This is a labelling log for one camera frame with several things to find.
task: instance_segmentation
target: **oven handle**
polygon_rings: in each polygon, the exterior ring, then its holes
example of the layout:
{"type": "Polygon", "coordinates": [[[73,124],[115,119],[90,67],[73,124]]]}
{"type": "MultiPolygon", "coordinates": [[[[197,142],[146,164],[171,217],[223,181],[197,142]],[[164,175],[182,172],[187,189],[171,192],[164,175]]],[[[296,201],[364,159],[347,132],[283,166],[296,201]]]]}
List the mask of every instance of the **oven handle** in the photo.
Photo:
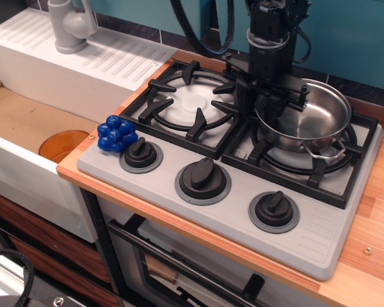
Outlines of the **oven handle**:
{"type": "Polygon", "coordinates": [[[264,279],[259,275],[253,274],[243,289],[241,294],[212,279],[210,276],[198,271],[196,268],[188,265],[184,260],[174,256],[168,251],[160,248],[158,245],[150,242],[148,239],[138,234],[138,228],[146,219],[134,214],[125,225],[118,223],[115,219],[108,224],[108,230],[131,245],[137,247],[145,253],[150,254],[162,263],[175,269],[181,274],[197,281],[199,284],[214,291],[220,296],[233,303],[244,307],[268,307],[266,304],[259,305],[255,303],[260,290],[263,287],[264,279]]]}

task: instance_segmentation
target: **wooden cabinet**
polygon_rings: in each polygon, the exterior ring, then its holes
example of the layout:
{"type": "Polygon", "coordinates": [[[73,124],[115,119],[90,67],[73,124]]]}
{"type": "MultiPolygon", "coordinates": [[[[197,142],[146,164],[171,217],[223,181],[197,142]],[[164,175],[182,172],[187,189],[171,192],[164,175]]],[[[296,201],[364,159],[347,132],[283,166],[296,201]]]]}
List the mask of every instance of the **wooden cabinet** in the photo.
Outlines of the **wooden cabinet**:
{"type": "Polygon", "coordinates": [[[36,270],[100,306],[119,306],[96,247],[0,195],[0,229],[36,270]]]}

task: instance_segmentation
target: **tile backsplash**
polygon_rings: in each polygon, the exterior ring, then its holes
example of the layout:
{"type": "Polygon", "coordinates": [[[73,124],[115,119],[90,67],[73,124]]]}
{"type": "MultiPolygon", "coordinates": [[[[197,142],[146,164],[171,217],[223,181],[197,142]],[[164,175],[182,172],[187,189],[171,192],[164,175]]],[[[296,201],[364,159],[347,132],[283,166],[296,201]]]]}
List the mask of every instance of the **tile backsplash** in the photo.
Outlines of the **tile backsplash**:
{"type": "MultiPolygon", "coordinates": [[[[48,12],[48,0],[26,0],[26,4],[31,8],[48,12]]],[[[155,42],[161,42],[178,49],[194,51],[188,40],[181,35],[176,35],[166,31],[143,26],[126,20],[110,17],[107,15],[95,14],[98,25],[104,28],[112,29],[118,32],[146,38],[155,42]]],[[[216,19],[216,6],[212,5],[212,19],[216,19]]],[[[217,27],[216,21],[211,23],[212,27],[217,27]]],[[[202,39],[210,47],[216,48],[220,44],[219,31],[211,28],[209,33],[202,39]]],[[[334,88],[338,89],[346,96],[360,99],[366,102],[377,104],[384,107],[384,90],[373,86],[364,85],[336,77],[332,75],[322,74],[312,70],[294,67],[296,73],[300,77],[315,79],[326,82],[334,88]]]]}

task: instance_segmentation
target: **oven window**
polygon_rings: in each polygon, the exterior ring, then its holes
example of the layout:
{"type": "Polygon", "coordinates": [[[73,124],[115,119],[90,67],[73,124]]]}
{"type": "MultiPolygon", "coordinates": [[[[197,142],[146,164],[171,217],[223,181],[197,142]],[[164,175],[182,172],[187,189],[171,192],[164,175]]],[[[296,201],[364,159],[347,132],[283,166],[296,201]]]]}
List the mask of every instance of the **oven window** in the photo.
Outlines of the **oven window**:
{"type": "Polygon", "coordinates": [[[139,251],[140,269],[149,286],[180,306],[193,307],[235,307],[235,304],[218,296],[203,285],[182,275],[175,269],[155,259],[153,256],[139,251]]]}

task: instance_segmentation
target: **teal wall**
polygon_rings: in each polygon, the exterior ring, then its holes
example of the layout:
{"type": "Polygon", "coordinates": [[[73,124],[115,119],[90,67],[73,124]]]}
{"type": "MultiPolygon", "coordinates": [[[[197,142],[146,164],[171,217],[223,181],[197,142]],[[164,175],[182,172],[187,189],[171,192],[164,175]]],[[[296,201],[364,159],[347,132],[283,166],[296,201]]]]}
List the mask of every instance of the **teal wall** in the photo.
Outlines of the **teal wall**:
{"type": "MultiPolygon", "coordinates": [[[[312,54],[299,66],[384,89],[384,1],[310,0],[310,17],[301,28],[312,41],[312,54]]],[[[227,28],[226,0],[216,0],[222,39],[227,28]]],[[[235,0],[233,49],[248,51],[249,16],[243,0],[235,0]]],[[[296,57],[306,53],[298,38],[296,57]]]]}
{"type": "MultiPolygon", "coordinates": [[[[81,0],[73,0],[82,6],[81,0]]],[[[182,0],[185,14],[197,37],[205,35],[211,18],[211,0],[182,0]]],[[[183,35],[170,0],[91,0],[92,10],[104,15],[183,35]]]]}

